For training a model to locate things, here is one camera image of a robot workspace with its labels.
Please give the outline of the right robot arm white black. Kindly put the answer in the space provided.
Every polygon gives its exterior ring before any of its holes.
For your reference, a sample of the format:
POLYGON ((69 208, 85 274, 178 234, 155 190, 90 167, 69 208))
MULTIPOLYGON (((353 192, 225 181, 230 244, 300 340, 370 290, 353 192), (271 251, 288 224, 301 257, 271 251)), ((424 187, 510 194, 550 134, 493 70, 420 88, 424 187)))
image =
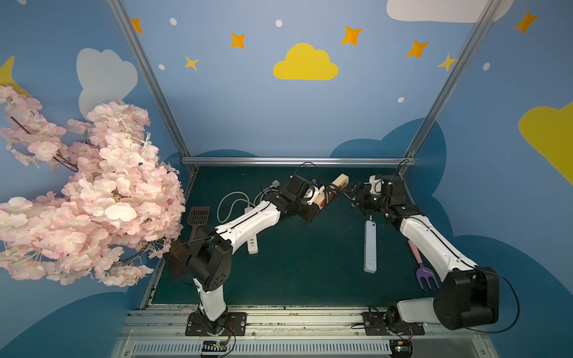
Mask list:
POLYGON ((382 214, 411 248, 434 268, 423 278, 438 279, 433 298, 401 300, 391 304, 388 326, 410 323, 440 324, 455 331, 491 325, 499 315, 499 277, 492 268, 481 268, 456 249, 407 198, 404 181, 392 175, 373 175, 366 183, 347 190, 352 204, 365 215, 382 214))

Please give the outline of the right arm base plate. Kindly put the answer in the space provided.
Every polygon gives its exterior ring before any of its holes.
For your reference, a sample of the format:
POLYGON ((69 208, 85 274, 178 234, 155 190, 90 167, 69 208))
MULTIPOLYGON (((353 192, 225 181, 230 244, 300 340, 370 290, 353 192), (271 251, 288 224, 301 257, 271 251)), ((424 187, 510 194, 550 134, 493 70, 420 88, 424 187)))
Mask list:
POLYGON ((386 317, 386 313, 362 312, 363 328, 367 336, 423 336, 425 328, 421 324, 402 322, 393 314, 386 317))

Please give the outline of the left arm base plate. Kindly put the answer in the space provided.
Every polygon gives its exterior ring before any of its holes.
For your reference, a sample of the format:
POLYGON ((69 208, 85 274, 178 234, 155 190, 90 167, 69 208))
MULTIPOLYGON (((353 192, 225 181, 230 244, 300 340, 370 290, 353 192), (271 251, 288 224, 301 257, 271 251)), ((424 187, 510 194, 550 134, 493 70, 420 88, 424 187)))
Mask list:
POLYGON ((229 334, 243 337, 246 333, 247 313, 225 312, 214 322, 199 310, 189 314, 185 329, 186 337, 222 337, 229 334))

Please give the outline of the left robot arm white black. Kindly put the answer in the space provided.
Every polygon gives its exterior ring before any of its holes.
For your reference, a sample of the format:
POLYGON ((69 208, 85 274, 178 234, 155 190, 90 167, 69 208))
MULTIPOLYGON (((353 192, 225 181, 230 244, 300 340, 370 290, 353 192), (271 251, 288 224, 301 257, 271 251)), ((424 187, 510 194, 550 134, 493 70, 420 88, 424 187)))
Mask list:
POLYGON ((233 255, 243 244, 292 216, 311 222, 347 183, 346 176, 333 183, 313 183, 292 175, 286 188, 267 190, 249 212, 215 228, 202 225, 195 237, 174 244, 167 262, 191 274, 199 296, 199 316, 213 330, 224 325, 228 307, 223 284, 230 277, 233 255))

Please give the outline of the white power strip with cord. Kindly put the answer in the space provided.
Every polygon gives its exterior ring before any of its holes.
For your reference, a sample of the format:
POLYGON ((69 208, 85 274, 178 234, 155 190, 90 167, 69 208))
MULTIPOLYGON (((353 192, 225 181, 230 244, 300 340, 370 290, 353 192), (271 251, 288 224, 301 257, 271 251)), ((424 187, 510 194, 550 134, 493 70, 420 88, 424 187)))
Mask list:
POLYGON ((377 224, 369 217, 364 226, 364 265, 365 272, 377 271, 377 224))

